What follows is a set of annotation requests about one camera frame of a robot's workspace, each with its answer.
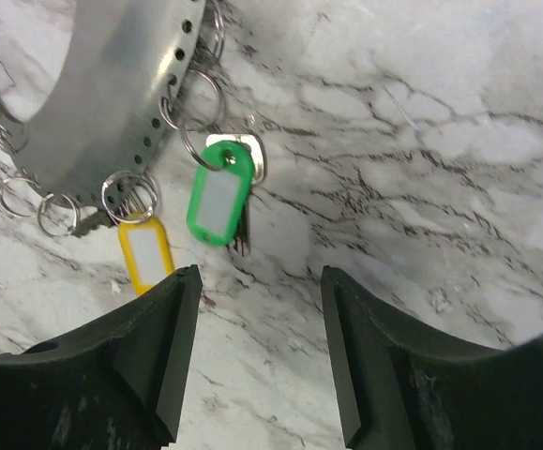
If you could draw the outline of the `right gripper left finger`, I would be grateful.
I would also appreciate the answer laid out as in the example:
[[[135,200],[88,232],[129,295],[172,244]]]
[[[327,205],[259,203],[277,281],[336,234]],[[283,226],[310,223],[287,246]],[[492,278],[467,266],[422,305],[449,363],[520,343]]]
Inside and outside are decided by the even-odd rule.
[[[81,327],[0,353],[0,449],[160,449],[178,437],[196,266]]]

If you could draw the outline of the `green tagged key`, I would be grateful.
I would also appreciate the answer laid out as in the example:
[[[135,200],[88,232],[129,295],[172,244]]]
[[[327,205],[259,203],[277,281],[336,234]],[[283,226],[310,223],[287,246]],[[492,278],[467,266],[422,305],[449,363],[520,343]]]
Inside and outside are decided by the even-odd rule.
[[[249,195],[266,176],[263,143],[252,134],[211,134],[197,156],[188,229],[205,245],[244,256],[250,252]]]

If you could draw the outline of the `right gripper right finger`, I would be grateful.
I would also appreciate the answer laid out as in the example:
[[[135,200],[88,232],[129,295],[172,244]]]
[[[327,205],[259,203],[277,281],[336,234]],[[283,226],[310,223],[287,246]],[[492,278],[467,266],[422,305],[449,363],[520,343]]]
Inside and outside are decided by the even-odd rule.
[[[331,266],[321,293],[347,448],[543,449],[543,336],[484,347]]]

